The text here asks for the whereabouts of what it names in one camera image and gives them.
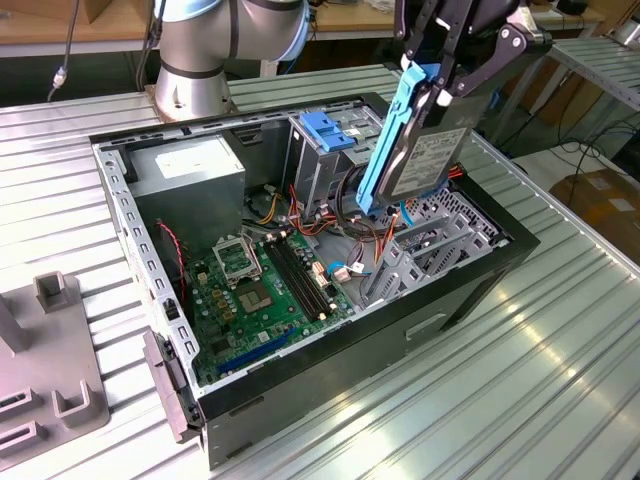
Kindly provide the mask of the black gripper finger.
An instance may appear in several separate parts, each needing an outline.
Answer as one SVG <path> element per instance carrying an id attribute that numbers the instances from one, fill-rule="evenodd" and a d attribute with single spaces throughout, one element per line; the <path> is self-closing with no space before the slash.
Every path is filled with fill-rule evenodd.
<path id="1" fill-rule="evenodd" d="M 534 21 L 527 1 L 499 27 L 471 33 L 475 1 L 440 1 L 433 19 L 447 28 L 433 100 L 448 106 L 454 98 L 486 94 L 520 74 L 550 49 L 550 35 Z"/>
<path id="2" fill-rule="evenodd" d="M 403 45 L 400 66 L 407 70 L 421 47 L 425 30 L 437 13 L 439 0 L 396 0 L 394 4 L 394 39 Z"/>

